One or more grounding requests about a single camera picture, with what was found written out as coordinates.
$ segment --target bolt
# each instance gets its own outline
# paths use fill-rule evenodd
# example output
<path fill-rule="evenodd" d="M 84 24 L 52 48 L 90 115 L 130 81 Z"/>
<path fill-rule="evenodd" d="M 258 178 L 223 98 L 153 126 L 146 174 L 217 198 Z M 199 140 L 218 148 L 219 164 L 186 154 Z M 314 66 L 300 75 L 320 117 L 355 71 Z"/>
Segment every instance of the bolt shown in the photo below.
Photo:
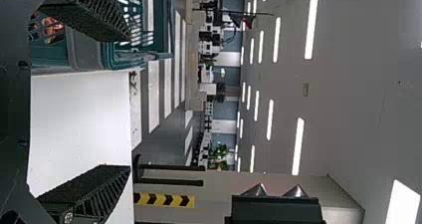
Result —
<path fill-rule="evenodd" d="M 74 213 L 68 212 L 65 215 L 65 220 L 64 220 L 65 224 L 70 224 L 73 220 L 74 220 Z"/>
<path fill-rule="evenodd" d="M 28 140 L 19 140 L 18 141 L 18 146 L 19 147 L 27 147 L 28 144 L 29 144 L 29 141 Z"/>
<path fill-rule="evenodd" d="M 18 63 L 18 67 L 19 67 L 19 69 L 21 69 L 21 70 L 29 70 L 30 65 L 29 65 L 29 63 L 28 63 L 28 62 L 26 62 L 26 61 L 20 61 L 20 62 Z"/>

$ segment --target ceiling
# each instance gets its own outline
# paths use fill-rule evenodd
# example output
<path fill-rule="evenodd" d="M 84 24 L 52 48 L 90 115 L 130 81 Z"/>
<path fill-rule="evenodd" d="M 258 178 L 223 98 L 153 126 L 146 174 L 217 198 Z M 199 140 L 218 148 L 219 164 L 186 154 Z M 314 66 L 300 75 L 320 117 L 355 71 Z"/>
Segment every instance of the ceiling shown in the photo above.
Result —
<path fill-rule="evenodd" d="M 310 0 L 258 0 L 257 12 L 275 16 L 258 16 L 255 28 L 244 33 L 241 83 L 252 92 L 250 109 L 240 105 L 242 170 L 249 171 L 255 145 L 255 172 L 292 173 L 301 117 L 306 124 L 300 175 L 329 174 L 366 209 L 365 223 L 383 223 L 394 179 L 422 192 L 422 0 L 319 0 L 314 57 L 307 61 L 309 5 Z M 261 30 L 265 42 L 258 64 Z M 310 84 L 308 97 L 304 83 Z M 275 106 L 268 141 L 270 99 Z"/>

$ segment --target yellow and black warning stripe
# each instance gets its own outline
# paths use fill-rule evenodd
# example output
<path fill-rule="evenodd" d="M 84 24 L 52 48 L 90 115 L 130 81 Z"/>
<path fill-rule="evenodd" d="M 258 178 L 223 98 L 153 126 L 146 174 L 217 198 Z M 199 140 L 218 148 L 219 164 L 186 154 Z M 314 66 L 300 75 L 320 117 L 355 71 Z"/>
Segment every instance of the yellow and black warning stripe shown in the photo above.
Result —
<path fill-rule="evenodd" d="M 162 193 L 133 193 L 133 202 L 139 206 L 195 208 L 195 196 Z"/>

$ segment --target black chevron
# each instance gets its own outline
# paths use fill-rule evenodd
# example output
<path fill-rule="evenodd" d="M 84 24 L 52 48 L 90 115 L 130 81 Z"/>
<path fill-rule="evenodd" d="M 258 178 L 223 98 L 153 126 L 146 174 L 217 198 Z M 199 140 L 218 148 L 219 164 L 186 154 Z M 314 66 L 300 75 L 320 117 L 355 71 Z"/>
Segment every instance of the black chevron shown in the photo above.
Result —
<path fill-rule="evenodd" d="M 162 205 L 169 206 L 171 205 L 172 201 L 173 201 L 173 197 L 171 195 L 165 195 L 165 201 Z"/>
<path fill-rule="evenodd" d="M 149 193 L 149 200 L 146 204 L 153 205 L 157 200 L 157 196 L 155 194 Z"/>
<path fill-rule="evenodd" d="M 189 204 L 189 197 L 188 196 L 180 196 L 182 198 L 182 202 L 180 203 L 180 206 L 187 206 Z"/>
<path fill-rule="evenodd" d="M 137 203 L 140 199 L 139 193 L 133 193 L 133 203 Z"/>

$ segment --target metal spike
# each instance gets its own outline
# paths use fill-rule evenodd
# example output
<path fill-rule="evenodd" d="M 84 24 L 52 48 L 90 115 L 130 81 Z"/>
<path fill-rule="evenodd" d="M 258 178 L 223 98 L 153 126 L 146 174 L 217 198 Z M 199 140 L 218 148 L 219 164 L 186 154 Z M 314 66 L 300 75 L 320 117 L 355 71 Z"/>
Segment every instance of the metal spike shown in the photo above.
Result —
<path fill-rule="evenodd" d="M 308 195 L 304 192 L 304 189 L 300 185 L 294 186 L 288 192 L 286 192 L 284 197 L 308 197 Z"/>
<path fill-rule="evenodd" d="M 241 194 L 241 196 L 267 196 L 267 191 L 265 190 L 265 186 L 262 183 L 258 183 L 257 185 L 253 186 L 251 189 L 245 191 Z"/>

